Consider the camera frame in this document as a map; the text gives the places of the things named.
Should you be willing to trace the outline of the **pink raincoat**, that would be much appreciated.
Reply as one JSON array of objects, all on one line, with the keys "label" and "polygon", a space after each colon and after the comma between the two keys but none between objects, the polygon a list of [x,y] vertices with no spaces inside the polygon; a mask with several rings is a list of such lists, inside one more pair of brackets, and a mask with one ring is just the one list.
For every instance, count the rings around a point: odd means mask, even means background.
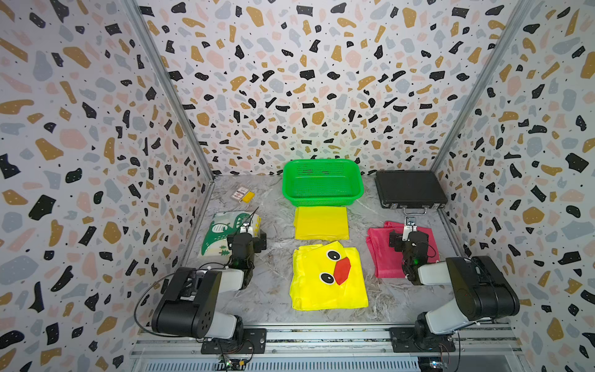
[{"label": "pink raincoat", "polygon": [[[403,234],[404,224],[385,222],[382,228],[370,228],[367,230],[366,243],[375,265],[375,276],[377,278],[407,278],[411,283],[419,285],[418,274],[405,274],[402,271],[402,253],[395,252],[389,247],[389,235],[395,231]],[[429,228],[418,227],[417,230],[429,235],[429,259],[428,264],[437,263],[440,259],[439,251],[436,248],[436,241],[433,232]]]}]

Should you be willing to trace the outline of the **plain yellow raincoat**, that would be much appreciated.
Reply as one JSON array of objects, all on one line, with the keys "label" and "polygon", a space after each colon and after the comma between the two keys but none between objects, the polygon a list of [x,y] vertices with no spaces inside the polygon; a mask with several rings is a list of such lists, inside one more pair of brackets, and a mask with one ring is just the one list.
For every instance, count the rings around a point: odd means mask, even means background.
[{"label": "plain yellow raincoat", "polygon": [[297,207],[294,215],[296,240],[349,240],[349,219],[346,207]]}]

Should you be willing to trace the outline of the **yellow duck raincoat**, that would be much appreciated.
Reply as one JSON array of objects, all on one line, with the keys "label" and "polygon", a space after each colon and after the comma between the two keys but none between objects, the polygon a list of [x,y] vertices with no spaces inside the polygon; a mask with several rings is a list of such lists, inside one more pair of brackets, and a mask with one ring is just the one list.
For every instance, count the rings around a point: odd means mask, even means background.
[{"label": "yellow duck raincoat", "polygon": [[292,308],[309,312],[367,308],[358,249],[340,242],[301,246],[293,253]]}]

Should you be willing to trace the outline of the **green plastic basket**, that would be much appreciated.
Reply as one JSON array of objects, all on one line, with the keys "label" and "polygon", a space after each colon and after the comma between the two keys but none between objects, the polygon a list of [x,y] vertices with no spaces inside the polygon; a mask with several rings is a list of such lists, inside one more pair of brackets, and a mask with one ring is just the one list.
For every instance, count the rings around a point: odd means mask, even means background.
[{"label": "green plastic basket", "polygon": [[282,192],[296,207],[350,206],[364,195],[364,181],[351,160],[295,160],[284,167]]}]

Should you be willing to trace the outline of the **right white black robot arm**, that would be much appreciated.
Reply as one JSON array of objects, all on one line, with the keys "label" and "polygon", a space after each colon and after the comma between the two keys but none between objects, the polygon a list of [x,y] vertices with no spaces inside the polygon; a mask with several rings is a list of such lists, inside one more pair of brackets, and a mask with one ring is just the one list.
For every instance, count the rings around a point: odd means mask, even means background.
[{"label": "right white black robot arm", "polygon": [[413,285],[449,285],[454,299],[422,313],[415,322],[418,342],[451,336],[482,320],[516,316],[520,300],[488,256],[447,257],[429,263],[429,235],[420,231],[391,232],[389,247],[402,254],[402,271]]}]

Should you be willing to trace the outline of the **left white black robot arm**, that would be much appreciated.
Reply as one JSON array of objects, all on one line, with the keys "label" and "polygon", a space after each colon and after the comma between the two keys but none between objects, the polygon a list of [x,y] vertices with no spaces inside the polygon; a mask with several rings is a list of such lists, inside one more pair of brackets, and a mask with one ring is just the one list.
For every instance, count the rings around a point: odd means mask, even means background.
[{"label": "left white black robot arm", "polygon": [[267,235],[240,232],[227,239],[229,263],[222,269],[179,268],[174,273],[150,321],[160,336],[243,341],[239,316],[216,310],[218,296],[247,288],[255,268],[255,256],[267,248]]}]

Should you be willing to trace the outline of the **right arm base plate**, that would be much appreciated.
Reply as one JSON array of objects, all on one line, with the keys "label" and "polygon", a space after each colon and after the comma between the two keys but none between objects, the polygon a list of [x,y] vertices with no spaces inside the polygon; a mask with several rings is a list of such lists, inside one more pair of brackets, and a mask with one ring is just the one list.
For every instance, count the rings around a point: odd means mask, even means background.
[{"label": "right arm base plate", "polygon": [[389,339],[394,353],[450,353],[456,350],[452,335],[435,335],[423,328],[392,327]]}]

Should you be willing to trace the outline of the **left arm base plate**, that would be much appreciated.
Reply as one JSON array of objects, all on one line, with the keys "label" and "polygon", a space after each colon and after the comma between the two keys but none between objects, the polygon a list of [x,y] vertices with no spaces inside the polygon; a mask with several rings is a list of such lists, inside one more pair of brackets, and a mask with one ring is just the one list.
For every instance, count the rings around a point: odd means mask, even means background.
[{"label": "left arm base plate", "polygon": [[212,338],[201,344],[201,354],[264,354],[267,330],[248,328],[235,333],[231,339]]}]

